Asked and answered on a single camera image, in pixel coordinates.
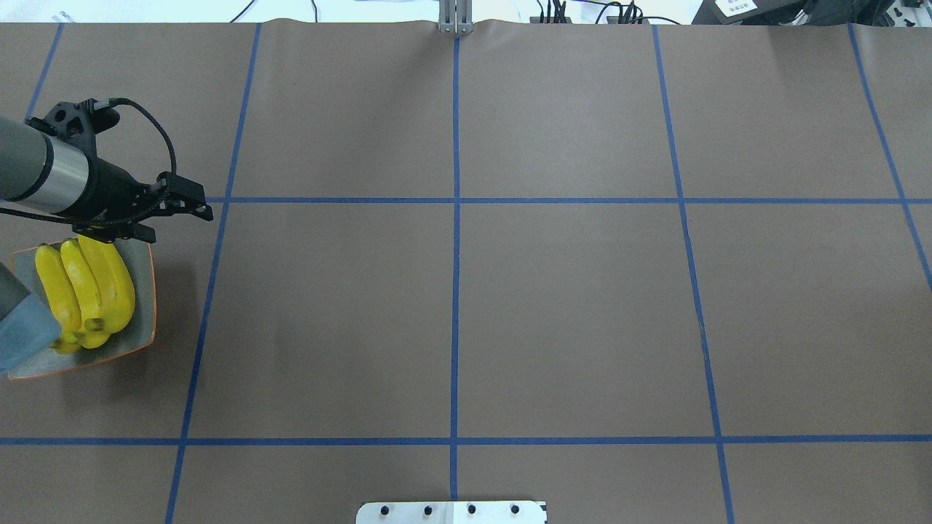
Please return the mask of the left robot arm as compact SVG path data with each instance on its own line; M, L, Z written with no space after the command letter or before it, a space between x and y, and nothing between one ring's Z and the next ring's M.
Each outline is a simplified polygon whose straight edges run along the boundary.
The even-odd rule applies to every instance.
M2 203L15 205L2 212L73 232L27 252L17 271L2 268L2 372L10 377L40 356L120 341L138 324L137 308L153 311L154 283L147 278L138 291L141 267L131 258L156 242L147 219L213 219L204 188L178 175L169 136L170 168L153 183L98 156L96 138L119 123L117 106L131 100L61 103L45 117L2 119Z

